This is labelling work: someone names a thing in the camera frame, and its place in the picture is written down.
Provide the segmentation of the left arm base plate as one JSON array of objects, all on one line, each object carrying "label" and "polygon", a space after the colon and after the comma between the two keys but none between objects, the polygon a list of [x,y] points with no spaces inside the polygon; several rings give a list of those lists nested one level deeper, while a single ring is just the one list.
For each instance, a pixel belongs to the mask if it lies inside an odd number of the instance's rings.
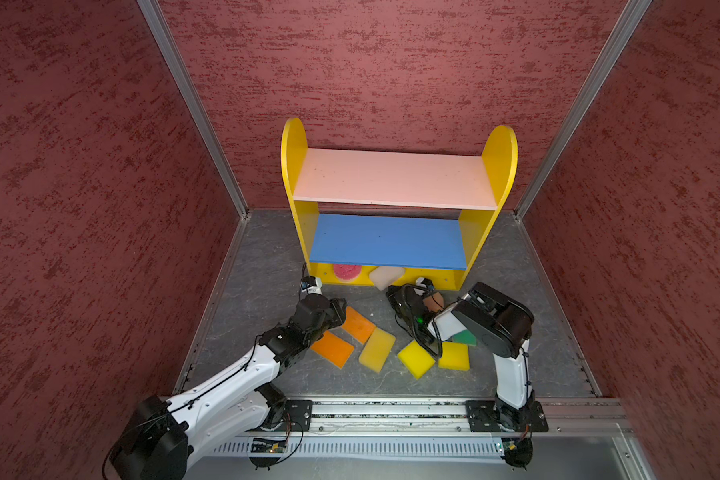
[{"label": "left arm base plate", "polygon": [[262,431],[286,432],[295,428],[297,432],[310,430],[314,402],[312,400],[287,399],[270,408]]}]

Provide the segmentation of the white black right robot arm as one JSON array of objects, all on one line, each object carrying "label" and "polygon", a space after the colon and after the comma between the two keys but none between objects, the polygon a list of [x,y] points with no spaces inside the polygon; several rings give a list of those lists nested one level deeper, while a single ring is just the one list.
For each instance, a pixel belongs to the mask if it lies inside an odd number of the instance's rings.
[{"label": "white black right robot arm", "polygon": [[385,296],[398,325],[412,337],[398,358],[421,378],[433,366],[467,371],[469,346],[451,341],[454,327],[475,336],[493,355],[496,394],[492,401],[470,401],[467,413],[473,431],[546,431],[541,407],[529,380],[528,353],[534,317],[521,303],[482,283],[436,312],[425,305],[437,292],[429,280],[390,286]]}]

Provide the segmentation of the white sponge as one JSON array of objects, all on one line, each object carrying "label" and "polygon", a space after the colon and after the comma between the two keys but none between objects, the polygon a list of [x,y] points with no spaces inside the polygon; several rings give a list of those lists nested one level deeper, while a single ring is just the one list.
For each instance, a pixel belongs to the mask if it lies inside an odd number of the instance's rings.
[{"label": "white sponge", "polygon": [[380,266],[368,274],[368,278],[375,288],[384,291],[405,275],[404,267]]}]

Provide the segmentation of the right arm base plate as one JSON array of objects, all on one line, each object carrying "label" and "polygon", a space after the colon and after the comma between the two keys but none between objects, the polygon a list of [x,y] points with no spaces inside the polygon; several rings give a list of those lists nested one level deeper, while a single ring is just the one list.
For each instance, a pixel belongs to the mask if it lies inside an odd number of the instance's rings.
[{"label": "right arm base plate", "polygon": [[542,405],[531,399],[516,409],[496,400],[468,400],[465,402],[466,418],[470,431],[490,433],[546,433],[549,426]]}]

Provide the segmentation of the round pink smiley sponge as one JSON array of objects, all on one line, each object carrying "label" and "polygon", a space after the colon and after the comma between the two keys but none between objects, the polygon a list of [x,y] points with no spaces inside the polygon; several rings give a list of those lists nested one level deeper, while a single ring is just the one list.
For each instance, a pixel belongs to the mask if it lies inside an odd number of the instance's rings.
[{"label": "round pink smiley sponge", "polygon": [[335,277],[342,282],[351,282],[362,273],[361,265],[333,264],[332,269]]}]

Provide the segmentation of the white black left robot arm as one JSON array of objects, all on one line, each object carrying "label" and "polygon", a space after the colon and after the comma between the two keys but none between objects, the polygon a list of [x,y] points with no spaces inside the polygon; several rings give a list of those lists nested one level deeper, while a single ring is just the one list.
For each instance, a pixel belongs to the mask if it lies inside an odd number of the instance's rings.
[{"label": "white black left robot arm", "polygon": [[181,479],[224,441],[265,426],[290,428],[287,398],[273,380],[346,320],[347,302],[310,293],[286,323],[204,383],[173,397],[151,396],[132,414],[103,462],[121,479]]}]

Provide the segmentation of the peach orange sponge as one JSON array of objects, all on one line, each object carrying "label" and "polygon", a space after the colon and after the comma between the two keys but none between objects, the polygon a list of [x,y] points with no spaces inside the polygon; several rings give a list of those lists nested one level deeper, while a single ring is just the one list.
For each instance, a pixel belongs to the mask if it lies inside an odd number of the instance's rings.
[{"label": "peach orange sponge", "polygon": [[423,298],[426,308],[433,313],[441,312],[445,309],[446,302],[440,292],[432,292]]}]

